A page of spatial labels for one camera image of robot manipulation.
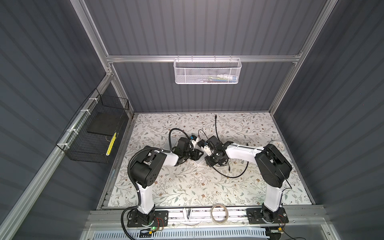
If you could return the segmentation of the clear tape roll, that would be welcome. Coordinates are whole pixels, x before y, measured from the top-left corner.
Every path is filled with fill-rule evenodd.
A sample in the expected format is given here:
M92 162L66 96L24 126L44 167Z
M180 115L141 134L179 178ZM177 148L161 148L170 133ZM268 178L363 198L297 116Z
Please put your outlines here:
M223 204L215 204L210 209L210 217L213 223L223 225L229 219L229 210Z

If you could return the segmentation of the black power adapter left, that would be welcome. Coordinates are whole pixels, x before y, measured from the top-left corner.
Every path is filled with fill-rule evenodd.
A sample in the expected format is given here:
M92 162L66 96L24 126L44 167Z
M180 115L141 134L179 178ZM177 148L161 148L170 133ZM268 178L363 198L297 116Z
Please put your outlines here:
M197 143L197 145L198 145L200 148L204 148L204 147L207 145L207 143L206 143L206 141L204 141L204 140L200 140L200 141Z

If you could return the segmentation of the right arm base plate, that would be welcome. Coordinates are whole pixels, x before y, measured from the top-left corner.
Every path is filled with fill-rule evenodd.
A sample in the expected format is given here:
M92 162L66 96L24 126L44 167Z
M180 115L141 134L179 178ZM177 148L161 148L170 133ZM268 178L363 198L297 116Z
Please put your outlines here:
M284 208L272 212L268 208L248 208L246 210L250 224L287 224L288 215Z

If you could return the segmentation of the white round timer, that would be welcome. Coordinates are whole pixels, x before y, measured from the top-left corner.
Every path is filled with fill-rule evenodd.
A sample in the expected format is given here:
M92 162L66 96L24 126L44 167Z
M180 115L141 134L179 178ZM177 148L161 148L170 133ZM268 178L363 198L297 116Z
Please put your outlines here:
M273 141L270 141L270 144L274 145L280 151L284 151L285 150L285 144L282 141L273 140Z

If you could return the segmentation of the white network switch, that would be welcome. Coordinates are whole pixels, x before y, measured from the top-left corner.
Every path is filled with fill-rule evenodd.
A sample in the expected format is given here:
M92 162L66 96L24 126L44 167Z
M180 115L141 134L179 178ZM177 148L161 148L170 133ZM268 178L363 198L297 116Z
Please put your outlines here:
M206 160L205 160L205 156L202 156L201 158L199 158L197 161L195 161L195 164L197 166L200 166L200 165L203 165L206 163Z
M178 142L177 138L171 137L170 139L166 140L166 142L163 145L163 149L170 151L171 148L173 148L177 144L177 142Z

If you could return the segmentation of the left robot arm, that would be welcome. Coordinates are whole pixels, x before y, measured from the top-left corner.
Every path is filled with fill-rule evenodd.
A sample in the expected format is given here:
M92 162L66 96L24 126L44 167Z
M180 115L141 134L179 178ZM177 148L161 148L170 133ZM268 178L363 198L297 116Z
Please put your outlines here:
M195 156L198 160L204 154L196 149L199 138L189 136L179 128L169 131L168 141L167 149L145 146L133 155L128 164L128 176L138 196L137 213L147 222L154 217L153 184L162 167L177 167Z

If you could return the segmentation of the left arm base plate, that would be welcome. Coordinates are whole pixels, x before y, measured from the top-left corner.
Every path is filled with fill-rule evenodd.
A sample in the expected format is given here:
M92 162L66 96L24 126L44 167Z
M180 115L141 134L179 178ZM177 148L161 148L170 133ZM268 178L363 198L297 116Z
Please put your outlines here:
M168 211L151 211L148 215L139 210L131 210L128 213L126 226L128 228L139 227L166 227L168 225Z

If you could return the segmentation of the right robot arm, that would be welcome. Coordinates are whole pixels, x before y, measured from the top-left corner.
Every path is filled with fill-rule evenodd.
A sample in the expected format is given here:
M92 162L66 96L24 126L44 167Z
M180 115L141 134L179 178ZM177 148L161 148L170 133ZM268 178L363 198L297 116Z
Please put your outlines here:
M222 143L215 136L200 144L207 153L205 160L213 168L216 164L229 159L238 159L256 164L267 184L266 197L262 204L261 214L266 223L275 223L284 213L282 207L283 183L288 180L292 165L273 144L252 148L233 142Z

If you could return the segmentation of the black foam pad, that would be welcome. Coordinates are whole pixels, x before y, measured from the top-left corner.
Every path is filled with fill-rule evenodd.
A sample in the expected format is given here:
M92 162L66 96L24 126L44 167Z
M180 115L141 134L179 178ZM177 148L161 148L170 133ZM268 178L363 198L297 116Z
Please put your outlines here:
M97 113L87 128L87 133L112 137L116 132L121 116L108 113Z

